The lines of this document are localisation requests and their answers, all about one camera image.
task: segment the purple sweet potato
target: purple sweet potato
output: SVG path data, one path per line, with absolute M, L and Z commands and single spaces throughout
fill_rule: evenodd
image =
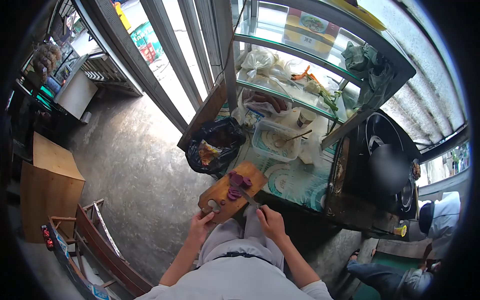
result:
M 247 189 L 252 186 L 252 182 L 250 181 L 250 178 L 248 177 L 243 177 L 243 182 L 242 182 L 242 187 Z
M 238 196 L 238 198 L 241 197 L 240 191 L 238 191 L 238 190 L 237 190 L 236 188 L 234 188 L 233 186 L 231 186 L 231 187 L 228 188 L 228 192 L 229 192 L 230 194 L 232 194 L 233 196 Z
M 230 192 L 227 193 L 227 198 L 230 200 L 230 201 L 235 201 L 238 199 L 238 197 L 230 194 Z
M 243 176 L 240 175 L 240 174 L 232 174 L 231 177 L 230 177 L 234 183 L 236 183 L 237 185 L 241 185 L 243 183 Z

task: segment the knife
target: knife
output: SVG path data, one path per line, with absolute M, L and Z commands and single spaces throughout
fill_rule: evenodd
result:
M 242 197 L 245 198 L 248 201 L 248 203 L 255 206 L 256 209 L 260 209 L 260 204 L 258 204 L 258 202 L 256 202 L 254 199 L 252 199 L 252 197 L 250 197 L 238 184 L 236 184 L 232 180 L 232 178 L 230 178 L 228 180 L 230 181 L 230 184 L 240 192 Z

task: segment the foot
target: foot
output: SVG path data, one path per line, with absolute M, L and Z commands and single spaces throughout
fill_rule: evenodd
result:
M 356 250 L 352 253 L 352 255 L 350 256 L 350 258 L 349 258 L 348 260 L 349 260 L 349 261 L 351 261 L 351 260 L 357 260 L 359 253 L 360 253 L 360 248 L 356 249 Z

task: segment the leg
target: leg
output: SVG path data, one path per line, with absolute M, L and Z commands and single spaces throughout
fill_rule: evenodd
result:
M 247 217 L 247 223 L 245 224 L 244 239 L 249 239 L 258 242 L 272 253 L 273 265 L 283 271 L 283 254 L 275 243 L 267 238 L 262 231 L 260 220 L 258 219 L 256 209 L 253 205 L 249 205 L 243 214 Z
M 212 233 L 208 236 L 205 241 L 200 254 L 198 255 L 198 264 L 201 266 L 204 264 L 205 257 L 218 245 L 223 244 L 230 240 L 241 239 L 243 235 L 243 230 L 234 219 L 228 219 L 223 224 L 218 224 Z
M 382 299 L 393 295 L 405 271 L 383 264 L 360 264 L 350 260 L 347 270 L 363 283 L 376 289 Z

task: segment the green sign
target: green sign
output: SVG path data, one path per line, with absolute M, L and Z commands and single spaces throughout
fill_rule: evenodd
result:
M 163 48 L 153 31 L 150 21 L 138 26 L 130 34 L 130 37 L 148 64 L 151 64 L 162 55 Z

